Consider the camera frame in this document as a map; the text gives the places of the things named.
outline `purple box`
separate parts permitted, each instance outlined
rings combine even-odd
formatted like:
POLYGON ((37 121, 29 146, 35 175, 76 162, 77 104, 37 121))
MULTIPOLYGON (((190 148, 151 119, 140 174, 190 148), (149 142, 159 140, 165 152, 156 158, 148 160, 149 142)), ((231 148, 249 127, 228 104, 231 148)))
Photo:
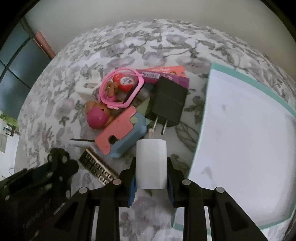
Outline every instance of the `purple box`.
POLYGON ((145 83, 155 84, 158 81, 159 77, 165 77, 183 86, 184 88, 189 89, 189 79, 186 77, 177 76, 173 74, 166 74, 162 72, 154 72, 145 69, 137 69, 137 71, 143 75, 145 83))

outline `charger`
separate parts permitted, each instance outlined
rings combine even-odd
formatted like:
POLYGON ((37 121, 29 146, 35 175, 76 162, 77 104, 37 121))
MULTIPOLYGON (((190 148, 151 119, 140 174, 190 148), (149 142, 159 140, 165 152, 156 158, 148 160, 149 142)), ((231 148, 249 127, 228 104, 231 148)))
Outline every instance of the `charger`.
POLYGON ((187 89, 183 86, 160 77, 151 91, 150 101, 145 117, 163 125, 161 134, 166 127, 178 125, 187 96, 187 89))

